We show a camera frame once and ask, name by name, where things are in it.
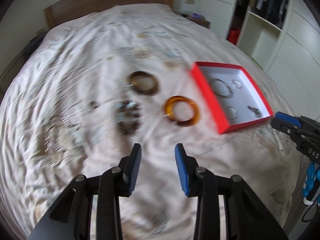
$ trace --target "brown bangle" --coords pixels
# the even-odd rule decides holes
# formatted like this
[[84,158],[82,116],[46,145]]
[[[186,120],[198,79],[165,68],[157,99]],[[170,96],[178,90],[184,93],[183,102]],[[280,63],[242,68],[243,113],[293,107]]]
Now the brown bangle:
[[[190,120],[178,121],[177,118],[174,116],[173,106],[177,102],[185,102],[185,103],[188,103],[189,105],[191,105],[191,107],[193,108],[193,111],[194,111],[194,116]],[[177,123],[178,126],[185,126],[186,127],[186,126],[195,125],[200,118],[199,109],[198,109],[198,106],[196,105],[196,103],[194,101],[192,101],[191,99],[185,98],[182,96],[174,96],[174,97],[169,98],[167,100],[167,102],[165,103],[164,112],[165,112],[165,117],[168,117],[171,122]]]
[[[146,89],[144,87],[145,85],[141,81],[139,81],[138,77],[144,77],[144,78],[150,79],[152,82],[152,86],[150,86],[149,88]],[[143,71],[133,72],[128,77],[128,82],[129,82],[128,87],[132,87],[132,89],[134,91],[136,91],[137,93],[142,94],[142,95],[152,96],[152,95],[156,94],[159,89],[157,79],[153,75],[146,73],[146,72],[143,72]]]

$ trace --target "white door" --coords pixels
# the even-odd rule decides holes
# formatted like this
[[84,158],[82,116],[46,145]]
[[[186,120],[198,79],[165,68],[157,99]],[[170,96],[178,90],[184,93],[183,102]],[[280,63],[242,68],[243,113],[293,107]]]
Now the white door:
[[227,38],[237,0],[199,0],[197,12],[210,22],[210,30]]

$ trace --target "white bedsheet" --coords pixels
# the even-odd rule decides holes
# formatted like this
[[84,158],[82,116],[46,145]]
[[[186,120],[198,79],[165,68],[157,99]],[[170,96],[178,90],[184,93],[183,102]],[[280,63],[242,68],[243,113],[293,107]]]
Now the white bedsheet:
[[[283,225],[300,154],[269,123],[217,134],[188,72],[194,61],[243,66],[273,111],[290,113],[275,84],[244,53],[168,6],[118,6],[51,30],[0,107],[0,209],[16,234],[28,236],[73,177],[102,174],[136,142],[142,145],[136,189],[120,200],[125,239],[192,239],[196,198],[186,198],[181,190],[176,143],[216,175],[241,175]],[[142,126],[134,136],[123,137],[115,125],[114,105],[124,97],[127,75],[138,70],[155,75],[160,92],[153,97],[128,92],[142,105]],[[197,125],[181,128],[164,119],[163,103],[175,95],[199,105]],[[99,107],[90,108],[91,101]],[[62,112],[81,122],[81,143],[75,147],[71,135],[60,130],[59,141],[67,151],[53,168],[44,153],[44,123]]]

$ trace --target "white cabinet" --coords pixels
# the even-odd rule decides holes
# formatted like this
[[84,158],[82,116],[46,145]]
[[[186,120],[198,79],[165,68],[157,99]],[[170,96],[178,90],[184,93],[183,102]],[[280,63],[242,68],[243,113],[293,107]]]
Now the white cabinet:
[[291,0],[288,21],[265,69],[295,115],[320,120],[320,28],[302,0]]
[[197,12],[210,22],[210,30],[227,38],[236,0],[198,0]]
[[248,7],[237,46],[266,69],[280,34],[278,27],[254,14]]
[[267,73],[296,115],[312,119],[320,115],[320,67],[290,35],[285,35]]

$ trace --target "shelf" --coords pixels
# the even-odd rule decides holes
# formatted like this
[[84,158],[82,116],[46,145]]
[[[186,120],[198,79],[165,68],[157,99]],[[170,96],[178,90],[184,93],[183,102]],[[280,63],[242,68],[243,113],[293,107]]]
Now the shelf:
[[262,18],[261,16],[253,13],[252,11],[248,11],[248,13],[250,13],[251,15],[253,15],[253,16],[259,18],[259,19],[261,19],[262,21],[268,23],[270,26],[276,28],[278,31],[282,32],[282,30],[281,30],[279,27],[277,27],[277,26],[275,26],[274,24],[272,24],[271,22],[267,21],[265,18]]
[[266,69],[282,30],[252,11],[247,11],[238,48]]

